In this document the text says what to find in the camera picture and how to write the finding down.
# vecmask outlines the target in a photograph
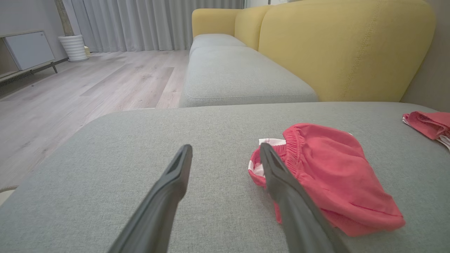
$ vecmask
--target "ribbed flower pot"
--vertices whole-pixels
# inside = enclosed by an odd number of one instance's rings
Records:
[[[84,50],[83,35],[59,36],[58,38],[69,56],[69,62],[80,62],[88,59]]]

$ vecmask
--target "cabinet leg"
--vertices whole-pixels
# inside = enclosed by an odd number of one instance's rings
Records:
[[[50,64],[52,65],[52,67],[53,67],[53,70],[54,70],[54,71],[55,71],[55,73],[57,74],[57,73],[58,73],[58,71],[56,70],[56,66],[55,66],[55,63],[54,63],[54,62],[51,62]]]

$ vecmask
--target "potted plant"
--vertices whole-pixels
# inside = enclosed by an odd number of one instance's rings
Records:
[[[55,0],[55,4],[58,9],[59,17],[61,18],[61,23],[63,24],[65,34],[65,36],[59,36],[58,38],[69,56],[69,62],[80,62],[87,60],[88,57],[84,49],[83,35],[73,34],[72,26],[70,25],[63,0]]]

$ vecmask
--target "gray seat cushion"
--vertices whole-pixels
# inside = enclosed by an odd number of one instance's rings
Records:
[[[450,154],[401,121],[433,110],[384,102],[213,106],[113,113],[47,158],[0,206],[0,252],[106,252],[178,148],[193,146],[169,252],[287,252],[268,194],[247,172],[258,138],[299,122],[359,140],[406,226],[348,237],[355,253],[448,252]]]
[[[196,49],[183,89],[180,107],[318,101],[302,79],[249,47]]]
[[[228,34],[212,33],[197,35],[189,51],[189,57],[192,52],[205,46],[246,46],[243,42]]]

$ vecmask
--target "curtain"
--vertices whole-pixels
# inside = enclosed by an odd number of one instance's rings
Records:
[[[186,50],[198,8],[242,9],[243,0],[72,0],[91,52]]]

